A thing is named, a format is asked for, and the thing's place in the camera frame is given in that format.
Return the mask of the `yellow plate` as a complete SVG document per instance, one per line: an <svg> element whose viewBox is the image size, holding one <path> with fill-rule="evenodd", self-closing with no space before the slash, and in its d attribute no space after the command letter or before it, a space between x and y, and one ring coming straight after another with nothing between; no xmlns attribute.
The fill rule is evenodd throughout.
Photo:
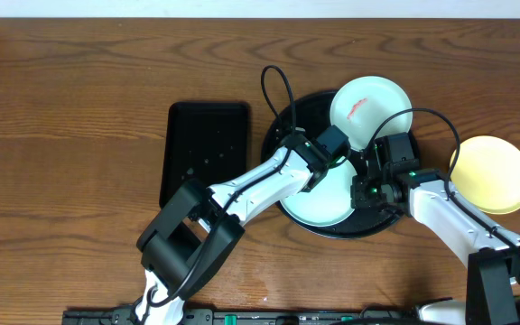
<svg viewBox="0 0 520 325"><path fill-rule="evenodd" d="M520 209L520 150L490 135L475 136L450 158L451 181L471 204L489 214Z"/></svg>

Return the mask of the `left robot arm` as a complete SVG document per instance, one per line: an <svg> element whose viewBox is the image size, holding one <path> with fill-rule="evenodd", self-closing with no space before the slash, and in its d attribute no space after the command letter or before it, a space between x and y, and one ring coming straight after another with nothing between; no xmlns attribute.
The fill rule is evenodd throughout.
<svg viewBox="0 0 520 325"><path fill-rule="evenodd" d="M177 324L185 301L216 275L245 224L275 204L314 188L346 151L325 135L289 135L253 170L220 184L186 181L138 238L146 288L137 324Z"/></svg>

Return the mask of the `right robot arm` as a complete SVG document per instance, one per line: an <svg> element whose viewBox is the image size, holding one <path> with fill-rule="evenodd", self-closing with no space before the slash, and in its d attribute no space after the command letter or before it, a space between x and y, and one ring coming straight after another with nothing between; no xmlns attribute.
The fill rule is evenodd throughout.
<svg viewBox="0 0 520 325"><path fill-rule="evenodd" d="M421 324L520 324L520 235L470 204L439 171L369 170L350 190L354 208L407 214L466 266L466 300L418 306Z"/></svg>

